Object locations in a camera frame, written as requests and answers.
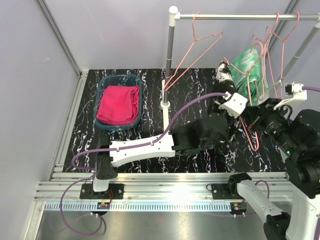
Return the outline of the black and white trousers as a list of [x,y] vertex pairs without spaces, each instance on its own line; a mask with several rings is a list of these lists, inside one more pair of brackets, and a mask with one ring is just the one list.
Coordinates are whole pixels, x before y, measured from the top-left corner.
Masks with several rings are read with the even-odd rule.
[[[228,66],[228,64],[224,61],[222,61],[217,69],[216,69],[216,76],[215,76],[216,82],[213,85],[212,92],[213,93],[226,93],[229,92],[230,94],[234,94],[237,92],[231,70]],[[214,96],[210,99],[210,104],[207,109],[207,114],[210,115],[211,113],[214,113],[215,110],[219,110],[219,104],[224,103],[225,100],[222,96]],[[216,147],[215,149],[219,154],[227,154],[229,151],[228,147],[229,143],[226,147]]]

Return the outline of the pink trousers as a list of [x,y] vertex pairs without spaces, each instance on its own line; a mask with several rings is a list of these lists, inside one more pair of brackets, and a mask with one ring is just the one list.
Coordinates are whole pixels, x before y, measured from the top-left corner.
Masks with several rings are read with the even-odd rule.
[[140,109],[140,87],[108,86],[100,101],[96,118],[108,125],[134,123]]

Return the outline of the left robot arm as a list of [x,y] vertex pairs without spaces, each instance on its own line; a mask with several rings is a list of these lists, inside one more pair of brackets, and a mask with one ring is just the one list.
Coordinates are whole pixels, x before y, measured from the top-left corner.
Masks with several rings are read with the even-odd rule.
[[222,150],[228,144],[231,130],[238,123],[238,118],[223,110],[176,127],[165,135],[132,141],[111,141],[108,136],[101,136],[98,149],[110,148],[111,151],[96,154],[96,173],[90,191],[98,199],[106,197],[110,180],[118,176],[116,168],[127,163],[159,157],[191,156],[213,148]]

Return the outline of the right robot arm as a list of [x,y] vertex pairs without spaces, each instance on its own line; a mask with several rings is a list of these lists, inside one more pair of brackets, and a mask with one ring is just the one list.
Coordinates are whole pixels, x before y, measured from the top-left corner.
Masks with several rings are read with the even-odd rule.
[[247,173],[231,175],[227,193],[241,197],[263,223],[268,240],[318,240],[320,238],[320,113],[301,110],[294,120],[292,107],[277,107],[279,99],[269,98],[244,110],[245,120],[253,130],[271,137],[286,155],[287,179],[292,189],[292,209],[287,213],[276,207],[262,193]]

